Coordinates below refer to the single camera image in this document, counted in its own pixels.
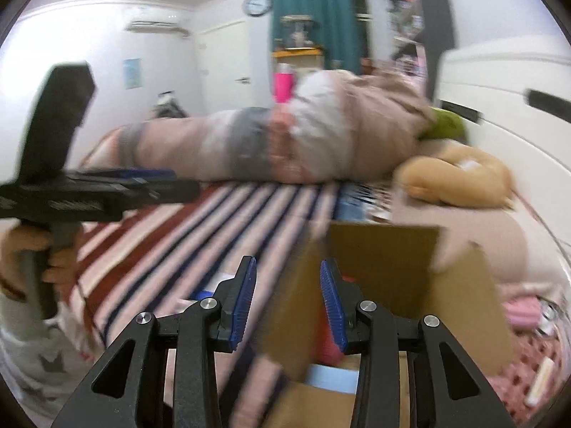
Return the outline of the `person's left hand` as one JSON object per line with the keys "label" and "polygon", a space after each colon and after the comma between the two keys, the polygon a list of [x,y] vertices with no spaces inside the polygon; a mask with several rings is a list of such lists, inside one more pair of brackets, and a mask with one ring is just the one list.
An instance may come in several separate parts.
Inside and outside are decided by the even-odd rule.
{"label": "person's left hand", "polygon": [[1,234],[1,292],[10,300],[26,302],[25,257],[39,260],[42,268],[40,281],[62,286],[71,284],[79,265],[79,249],[83,241],[83,229],[79,227],[69,246],[53,247],[52,234],[45,230],[18,225]]}

